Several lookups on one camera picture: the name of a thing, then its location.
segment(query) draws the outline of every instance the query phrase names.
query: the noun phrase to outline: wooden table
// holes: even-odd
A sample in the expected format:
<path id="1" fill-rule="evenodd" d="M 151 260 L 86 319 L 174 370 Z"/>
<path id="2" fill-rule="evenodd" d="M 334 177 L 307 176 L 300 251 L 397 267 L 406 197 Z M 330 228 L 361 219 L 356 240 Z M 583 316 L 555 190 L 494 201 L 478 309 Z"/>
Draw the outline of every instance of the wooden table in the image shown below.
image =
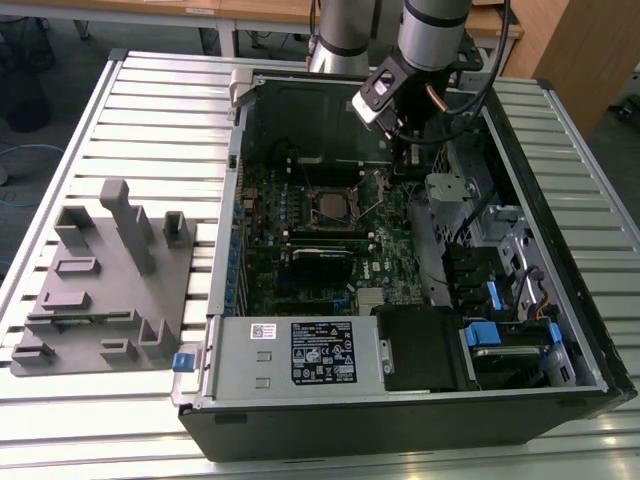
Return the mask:
<path id="1" fill-rule="evenodd" d="M 0 14 L 215 28 L 220 32 L 222 56 L 236 57 L 240 30 L 308 33 L 309 5 L 308 0 L 0 0 Z M 495 9 L 474 7 L 467 29 L 479 47 L 495 51 L 501 22 Z M 390 28 L 384 40 L 394 42 L 398 27 Z M 520 26 L 511 27 L 508 51 L 522 33 Z"/>

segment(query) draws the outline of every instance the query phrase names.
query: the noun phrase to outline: wooden cabinet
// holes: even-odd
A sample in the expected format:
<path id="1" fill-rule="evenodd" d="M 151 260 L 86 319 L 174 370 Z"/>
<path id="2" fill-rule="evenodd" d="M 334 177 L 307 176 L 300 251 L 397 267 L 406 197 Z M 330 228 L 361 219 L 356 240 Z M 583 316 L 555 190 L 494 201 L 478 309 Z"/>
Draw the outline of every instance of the wooden cabinet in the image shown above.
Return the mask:
<path id="1" fill-rule="evenodd" d="M 503 75 L 549 80 L 588 137 L 640 61 L 640 1 L 511 3 L 525 33 Z"/>

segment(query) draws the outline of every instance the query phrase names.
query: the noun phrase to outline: blue cable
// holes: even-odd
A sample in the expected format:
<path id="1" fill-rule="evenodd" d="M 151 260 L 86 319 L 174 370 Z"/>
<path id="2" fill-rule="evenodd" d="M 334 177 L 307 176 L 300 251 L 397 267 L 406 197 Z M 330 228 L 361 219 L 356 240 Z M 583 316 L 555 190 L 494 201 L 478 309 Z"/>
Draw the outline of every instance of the blue cable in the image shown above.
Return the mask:
<path id="1" fill-rule="evenodd" d="M 4 200 L 0 200 L 0 205 L 4 205 L 5 207 L 26 208 L 26 207 L 37 207 L 38 205 L 40 205 L 40 202 L 35 202 L 35 203 L 13 203 L 13 202 L 5 202 Z"/>
<path id="2" fill-rule="evenodd" d="M 55 150 L 56 152 L 60 153 L 61 155 L 64 155 L 64 150 L 61 149 L 60 147 L 56 147 L 55 145 L 32 144 L 32 145 L 18 145 L 16 147 L 11 147 L 11 148 L 9 148 L 7 150 L 4 150 L 4 151 L 0 152 L 0 157 L 2 155 L 6 155 L 7 153 L 15 152 L 16 150 L 20 150 L 20 149 L 23 149 L 23 148 L 43 148 L 43 149 L 47 149 L 47 150 Z"/>

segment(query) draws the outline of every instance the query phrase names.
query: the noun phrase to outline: copper pipe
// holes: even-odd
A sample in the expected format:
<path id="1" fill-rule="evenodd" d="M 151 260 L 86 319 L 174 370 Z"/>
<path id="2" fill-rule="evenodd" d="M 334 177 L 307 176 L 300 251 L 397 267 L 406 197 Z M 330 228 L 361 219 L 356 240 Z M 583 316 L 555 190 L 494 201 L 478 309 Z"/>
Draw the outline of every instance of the copper pipe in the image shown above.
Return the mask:
<path id="1" fill-rule="evenodd" d="M 431 98 L 431 101 L 438 108 L 438 110 L 440 110 L 442 113 L 447 113 L 447 110 L 449 110 L 449 107 L 447 106 L 446 103 L 444 103 L 444 100 L 440 98 L 440 95 L 437 94 L 436 90 L 428 83 L 427 83 L 427 94 L 429 94 L 429 98 Z"/>

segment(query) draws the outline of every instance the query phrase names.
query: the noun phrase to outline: metal bracket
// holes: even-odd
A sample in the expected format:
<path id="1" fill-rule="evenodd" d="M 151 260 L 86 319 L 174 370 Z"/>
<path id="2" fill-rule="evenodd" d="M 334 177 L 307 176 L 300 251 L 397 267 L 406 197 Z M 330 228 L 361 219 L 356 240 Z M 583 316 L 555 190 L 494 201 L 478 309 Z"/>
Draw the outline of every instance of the metal bracket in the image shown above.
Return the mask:
<path id="1" fill-rule="evenodd" d="M 238 100 L 253 88 L 253 68 L 240 67 L 231 72 L 229 82 L 229 98 L 231 105 L 236 107 Z"/>
<path id="2" fill-rule="evenodd" d="M 380 340 L 380 363 L 382 365 L 382 372 L 385 375 L 393 375 L 395 369 L 393 368 L 391 342 L 386 339 Z"/>
<path id="3" fill-rule="evenodd" d="M 429 197 L 441 202 L 465 202 L 471 194 L 464 178 L 452 173 L 431 173 L 427 175 Z"/>

